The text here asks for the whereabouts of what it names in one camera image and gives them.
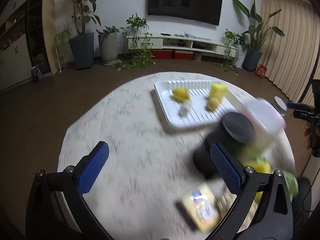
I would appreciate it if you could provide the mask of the person's right hand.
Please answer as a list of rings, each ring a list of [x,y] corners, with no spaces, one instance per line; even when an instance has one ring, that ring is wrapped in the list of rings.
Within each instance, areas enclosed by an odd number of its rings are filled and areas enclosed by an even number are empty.
[[[311,146],[312,146],[312,136],[311,136],[311,128],[307,127],[304,131],[304,136],[307,137],[307,145],[306,145],[306,149],[310,150]]]

